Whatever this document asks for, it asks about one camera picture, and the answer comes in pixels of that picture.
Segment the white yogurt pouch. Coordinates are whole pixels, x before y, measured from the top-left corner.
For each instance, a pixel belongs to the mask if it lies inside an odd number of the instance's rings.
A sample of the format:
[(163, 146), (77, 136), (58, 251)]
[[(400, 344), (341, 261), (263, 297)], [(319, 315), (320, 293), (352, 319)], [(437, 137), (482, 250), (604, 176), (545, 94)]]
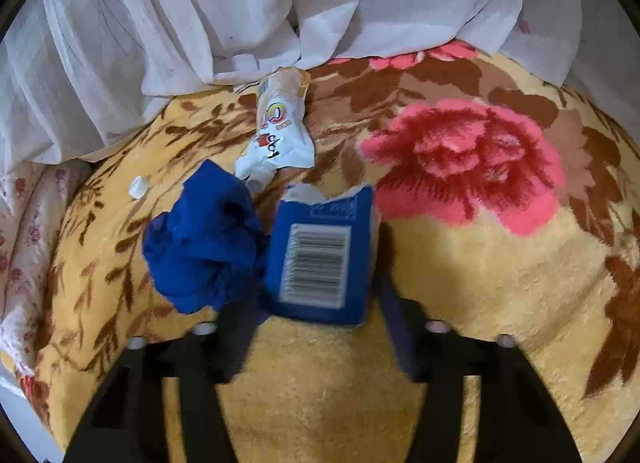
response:
[(259, 194), (281, 168), (312, 168), (314, 143), (304, 124), (307, 71), (279, 68), (258, 84), (256, 133), (236, 159), (235, 176)]

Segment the white sheer curtain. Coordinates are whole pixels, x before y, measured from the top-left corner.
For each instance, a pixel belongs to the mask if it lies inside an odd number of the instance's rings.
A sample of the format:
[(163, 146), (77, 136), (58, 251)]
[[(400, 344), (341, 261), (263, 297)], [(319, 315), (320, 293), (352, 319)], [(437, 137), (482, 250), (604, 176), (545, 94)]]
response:
[(177, 95), (454, 38), (639, 131), (639, 32), (618, 0), (23, 0), (1, 31), (1, 168), (94, 157)]

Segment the blue barcode package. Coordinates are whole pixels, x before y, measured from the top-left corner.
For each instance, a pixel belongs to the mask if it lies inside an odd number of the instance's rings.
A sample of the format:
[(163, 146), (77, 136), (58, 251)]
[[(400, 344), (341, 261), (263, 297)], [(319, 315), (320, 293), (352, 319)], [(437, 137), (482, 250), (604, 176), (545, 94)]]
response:
[(341, 327), (362, 324), (379, 223), (367, 184), (335, 198), (309, 184), (288, 186), (271, 228), (265, 272), (269, 313)]

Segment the blue wrapper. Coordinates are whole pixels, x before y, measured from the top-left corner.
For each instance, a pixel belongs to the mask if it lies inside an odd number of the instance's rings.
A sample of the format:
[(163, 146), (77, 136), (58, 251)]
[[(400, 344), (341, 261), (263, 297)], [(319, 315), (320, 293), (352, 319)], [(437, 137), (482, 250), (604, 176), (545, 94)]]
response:
[(146, 226), (142, 254), (155, 290), (179, 313), (216, 311), (259, 287), (268, 237), (240, 179), (205, 160), (168, 212)]

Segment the yellow floral plush blanket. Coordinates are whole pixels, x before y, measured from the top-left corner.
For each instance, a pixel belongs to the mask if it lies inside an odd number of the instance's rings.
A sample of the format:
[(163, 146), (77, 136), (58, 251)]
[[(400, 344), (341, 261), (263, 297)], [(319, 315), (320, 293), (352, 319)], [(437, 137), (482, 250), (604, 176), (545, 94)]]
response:
[[(288, 185), (335, 197), (369, 184), (381, 257), (405, 297), (477, 339), (515, 337), (586, 462), (614, 457), (639, 412), (639, 149), (584, 96), (470, 46), (311, 71), (309, 170), (258, 194), (270, 224)], [(103, 163), (64, 218), (33, 376), (22, 390), (67, 445), (136, 334), (173, 339), (212, 316), (158, 294), (145, 224), (204, 160), (231, 170), (255, 133), (255, 90), (181, 96)], [(140, 200), (128, 194), (149, 179)], [(243, 462), (399, 462), (423, 391), (396, 365), (378, 307), (355, 329), (273, 318), (221, 392)]]

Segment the pink floral folded quilt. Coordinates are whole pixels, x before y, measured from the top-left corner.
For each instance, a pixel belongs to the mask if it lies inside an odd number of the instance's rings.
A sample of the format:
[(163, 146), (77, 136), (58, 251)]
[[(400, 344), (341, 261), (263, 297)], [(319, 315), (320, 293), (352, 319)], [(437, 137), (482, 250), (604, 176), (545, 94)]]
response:
[(1, 350), (33, 375), (49, 269), (64, 214), (88, 163), (23, 162), (1, 177)]

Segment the small white cap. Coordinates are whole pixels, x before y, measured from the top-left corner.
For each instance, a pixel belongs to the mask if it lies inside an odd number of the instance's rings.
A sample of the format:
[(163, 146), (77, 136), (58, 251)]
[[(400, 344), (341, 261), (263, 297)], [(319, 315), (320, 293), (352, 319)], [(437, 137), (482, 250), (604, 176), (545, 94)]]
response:
[(129, 185), (128, 194), (134, 200), (142, 199), (149, 190), (149, 179), (145, 176), (136, 176)]

